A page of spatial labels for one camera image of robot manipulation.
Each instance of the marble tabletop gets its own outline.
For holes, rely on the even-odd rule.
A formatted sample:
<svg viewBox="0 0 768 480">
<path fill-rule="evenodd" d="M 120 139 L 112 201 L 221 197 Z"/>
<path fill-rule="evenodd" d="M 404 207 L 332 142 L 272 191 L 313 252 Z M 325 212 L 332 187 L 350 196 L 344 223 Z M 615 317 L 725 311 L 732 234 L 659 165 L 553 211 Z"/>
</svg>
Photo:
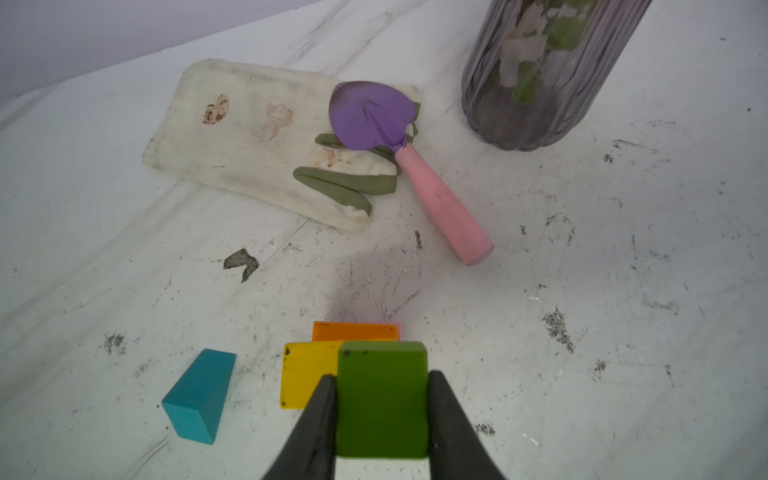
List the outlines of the marble tabletop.
<svg viewBox="0 0 768 480">
<path fill-rule="evenodd" d="M 3 478 L 259 478 L 299 415 L 282 347 L 325 319 L 402 322 L 510 479 L 765 478 L 768 4 L 656 1 L 587 117 L 531 153 L 463 118 L 487 5 L 325 0 L 4 106 Z M 419 150 L 496 251 L 463 266 L 407 180 L 353 234 L 144 166 L 203 58 L 417 85 Z M 241 248 L 244 283 L 222 268 Z M 158 406 L 203 348 L 237 354 L 212 446 Z"/>
</svg>

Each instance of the pink handle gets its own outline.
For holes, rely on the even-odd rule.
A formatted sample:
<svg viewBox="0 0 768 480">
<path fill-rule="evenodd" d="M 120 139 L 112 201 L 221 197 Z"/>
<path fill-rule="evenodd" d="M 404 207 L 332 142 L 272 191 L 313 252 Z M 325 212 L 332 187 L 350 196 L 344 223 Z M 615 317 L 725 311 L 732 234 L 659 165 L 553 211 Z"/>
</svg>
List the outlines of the pink handle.
<svg viewBox="0 0 768 480">
<path fill-rule="evenodd" d="M 462 262 L 472 266 L 485 260 L 493 251 L 491 238 L 413 145 L 397 150 L 395 159 Z"/>
</svg>

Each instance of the toy block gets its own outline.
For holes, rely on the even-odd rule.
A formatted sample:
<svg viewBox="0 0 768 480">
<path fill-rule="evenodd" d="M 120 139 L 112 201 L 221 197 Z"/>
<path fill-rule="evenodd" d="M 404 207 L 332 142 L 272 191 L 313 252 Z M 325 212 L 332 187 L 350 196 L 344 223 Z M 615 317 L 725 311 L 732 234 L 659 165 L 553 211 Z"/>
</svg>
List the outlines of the toy block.
<svg viewBox="0 0 768 480">
<path fill-rule="evenodd" d="M 336 454 L 426 457 L 427 385 L 427 350 L 420 342 L 341 345 Z"/>
<path fill-rule="evenodd" d="M 283 351 L 283 378 L 280 406 L 303 409 L 320 379 L 335 375 L 342 340 L 333 342 L 288 343 Z"/>
<path fill-rule="evenodd" d="M 235 365 L 234 353 L 205 349 L 163 398 L 177 435 L 212 445 Z"/>
<path fill-rule="evenodd" d="M 400 340 L 399 323 L 315 322 L 312 341 Z"/>
</svg>

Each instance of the green block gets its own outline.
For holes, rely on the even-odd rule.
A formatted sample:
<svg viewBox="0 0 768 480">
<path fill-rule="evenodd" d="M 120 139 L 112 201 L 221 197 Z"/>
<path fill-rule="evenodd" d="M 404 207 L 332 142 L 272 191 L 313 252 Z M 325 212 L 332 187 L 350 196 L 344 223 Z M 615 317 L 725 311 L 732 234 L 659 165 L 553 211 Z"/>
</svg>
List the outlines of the green block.
<svg viewBox="0 0 768 480">
<path fill-rule="evenodd" d="M 427 349 L 420 342 L 345 342 L 336 378 L 336 454 L 424 458 Z"/>
</svg>

